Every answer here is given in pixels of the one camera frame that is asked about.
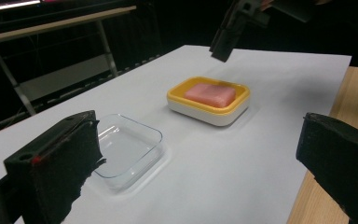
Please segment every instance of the pink block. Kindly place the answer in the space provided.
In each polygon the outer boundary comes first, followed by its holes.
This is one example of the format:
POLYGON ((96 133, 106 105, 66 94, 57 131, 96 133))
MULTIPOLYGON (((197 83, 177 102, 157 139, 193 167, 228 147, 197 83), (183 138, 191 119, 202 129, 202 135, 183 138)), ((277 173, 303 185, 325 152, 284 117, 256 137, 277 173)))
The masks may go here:
POLYGON ((199 83, 185 92, 185 98, 201 104, 223 108, 235 100, 235 90, 227 86, 199 83))

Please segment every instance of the white tabletop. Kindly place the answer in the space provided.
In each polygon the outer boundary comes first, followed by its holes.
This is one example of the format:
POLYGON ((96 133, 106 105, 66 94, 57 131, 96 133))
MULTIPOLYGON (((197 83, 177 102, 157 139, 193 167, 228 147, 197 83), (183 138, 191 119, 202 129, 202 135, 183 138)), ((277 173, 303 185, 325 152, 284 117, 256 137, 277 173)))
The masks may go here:
POLYGON ((93 175, 64 223, 285 223, 306 171, 303 116, 328 115, 350 59, 236 49, 221 63, 184 46, 1 131, 0 178, 6 157, 59 120, 120 113, 160 130, 165 156, 119 194, 93 175), (220 128, 171 111, 167 91, 194 76, 247 85, 249 109, 220 128))

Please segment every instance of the clear glass dish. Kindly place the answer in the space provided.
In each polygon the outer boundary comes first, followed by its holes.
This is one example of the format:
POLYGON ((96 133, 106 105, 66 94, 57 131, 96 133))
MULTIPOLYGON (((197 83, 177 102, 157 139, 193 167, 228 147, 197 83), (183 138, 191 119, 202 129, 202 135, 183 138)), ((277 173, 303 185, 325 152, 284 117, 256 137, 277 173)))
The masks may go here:
POLYGON ((110 189, 129 188, 162 156, 162 133, 119 114, 100 119, 100 150, 106 163, 95 173, 110 189))

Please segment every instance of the soap dish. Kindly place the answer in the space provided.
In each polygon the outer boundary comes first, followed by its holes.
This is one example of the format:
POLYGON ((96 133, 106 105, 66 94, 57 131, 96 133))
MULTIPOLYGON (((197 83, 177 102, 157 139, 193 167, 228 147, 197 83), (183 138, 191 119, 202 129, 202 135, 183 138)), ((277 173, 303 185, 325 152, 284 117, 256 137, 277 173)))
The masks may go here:
POLYGON ((176 112, 200 119, 216 126, 232 123, 249 106, 251 92, 248 87, 208 77, 191 77, 170 89, 167 93, 168 108, 176 112), (218 108, 186 99, 185 93, 196 84, 206 83, 231 87, 235 90, 235 100, 228 106, 218 108))
POLYGON ((106 163, 95 173, 110 189, 124 190, 134 184, 162 156, 162 133, 119 114, 100 119, 100 150, 106 163))

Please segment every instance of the yellow and white container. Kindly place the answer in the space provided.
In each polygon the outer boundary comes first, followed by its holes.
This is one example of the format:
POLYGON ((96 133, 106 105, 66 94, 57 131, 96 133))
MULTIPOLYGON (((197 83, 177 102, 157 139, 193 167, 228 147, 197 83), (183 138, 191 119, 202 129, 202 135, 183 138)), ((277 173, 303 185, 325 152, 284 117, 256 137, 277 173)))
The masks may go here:
POLYGON ((251 92, 248 87, 208 77, 191 77, 170 89, 167 93, 168 107, 176 112, 200 119, 216 126, 232 123, 248 106, 251 92), (198 83, 228 86, 235 89, 235 100, 228 106, 217 108, 186 99, 185 92, 198 83))

